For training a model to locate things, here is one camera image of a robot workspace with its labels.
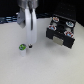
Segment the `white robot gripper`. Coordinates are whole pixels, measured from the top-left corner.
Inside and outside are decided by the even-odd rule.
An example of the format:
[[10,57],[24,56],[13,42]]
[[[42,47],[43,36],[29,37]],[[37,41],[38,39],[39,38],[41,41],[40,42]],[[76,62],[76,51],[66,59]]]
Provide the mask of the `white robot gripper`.
[[29,48],[37,41],[37,19],[35,9],[38,7],[38,0],[18,0],[20,8],[17,15],[17,23],[24,28],[26,25],[27,44]]

